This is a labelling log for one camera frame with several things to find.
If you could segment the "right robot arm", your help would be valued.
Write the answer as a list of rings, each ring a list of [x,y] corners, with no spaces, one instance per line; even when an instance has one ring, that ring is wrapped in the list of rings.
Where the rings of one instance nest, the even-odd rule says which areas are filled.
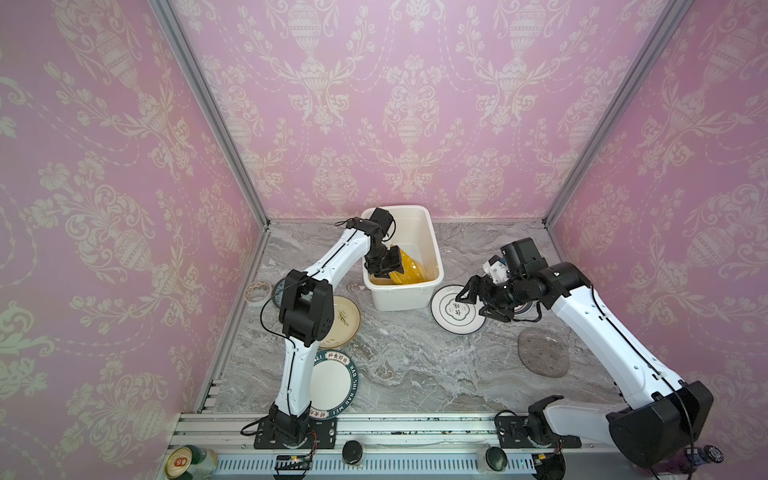
[[[687,382],[650,352],[570,262],[549,264],[535,242],[503,246],[453,298],[482,317],[513,322],[519,306],[547,309],[574,331],[616,384],[622,403],[574,402],[551,395],[528,408],[527,435],[540,446],[562,437],[612,445],[632,464],[652,468],[691,452],[714,403],[700,381]]]

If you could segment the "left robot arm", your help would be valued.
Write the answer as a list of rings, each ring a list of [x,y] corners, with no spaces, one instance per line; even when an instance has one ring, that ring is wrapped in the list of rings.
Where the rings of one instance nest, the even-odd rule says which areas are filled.
[[[334,287],[359,261],[374,275],[402,273],[400,249],[386,242],[396,221],[376,207],[367,218],[352,217],[339,240],[304,270],[292,269],[284,277],[278,308],[279,332],[266,332],[285,341],[281,385],[268,413],[241,429],[254,439],[257,450],[300,447],[312,438],[310,387],[315,355],[334,321]]]

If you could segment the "green rim white plate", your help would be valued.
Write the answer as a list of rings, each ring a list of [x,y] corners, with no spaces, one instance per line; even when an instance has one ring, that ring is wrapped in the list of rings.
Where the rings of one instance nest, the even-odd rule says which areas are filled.
[[[335,418],[350,407],[359,388],[358,369],[346,354],[323,350],[315,357],[310,384],[310,417]]]

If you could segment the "yellow polka dot plate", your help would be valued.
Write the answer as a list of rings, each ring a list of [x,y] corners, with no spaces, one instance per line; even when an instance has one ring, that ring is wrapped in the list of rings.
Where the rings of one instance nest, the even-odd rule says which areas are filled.
[[[428,280],[428,274],[424,266],[411,258],[404,250],[398,249],[401,260],[401,270],[389,273],[389,278],[397,285],[412,285]]]

